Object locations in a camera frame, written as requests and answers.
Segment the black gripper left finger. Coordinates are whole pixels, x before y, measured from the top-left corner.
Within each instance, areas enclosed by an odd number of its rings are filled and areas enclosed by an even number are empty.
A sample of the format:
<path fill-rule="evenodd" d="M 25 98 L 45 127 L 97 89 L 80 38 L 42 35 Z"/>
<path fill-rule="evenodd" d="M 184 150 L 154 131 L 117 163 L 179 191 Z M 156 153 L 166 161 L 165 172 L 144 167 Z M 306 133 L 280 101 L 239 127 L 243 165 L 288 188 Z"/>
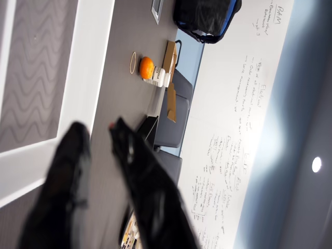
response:
<path fill-rule="evenodd" d="M 82 247 L 90 167 L 90 134 L 84 124 L 73 122 L 26 219 L 19 248 Z"/>

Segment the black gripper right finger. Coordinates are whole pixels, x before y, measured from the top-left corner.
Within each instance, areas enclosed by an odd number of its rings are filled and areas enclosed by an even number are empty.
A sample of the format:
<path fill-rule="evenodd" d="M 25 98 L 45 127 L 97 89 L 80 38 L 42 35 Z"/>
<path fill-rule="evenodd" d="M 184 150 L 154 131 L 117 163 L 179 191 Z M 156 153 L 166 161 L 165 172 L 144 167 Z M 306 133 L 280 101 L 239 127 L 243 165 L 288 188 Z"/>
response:
<path fill-rule="evenodd" d="M 200 248 L 178 187 L 152 148 L 122 118 L 109 133 L 143 248 Z"/>

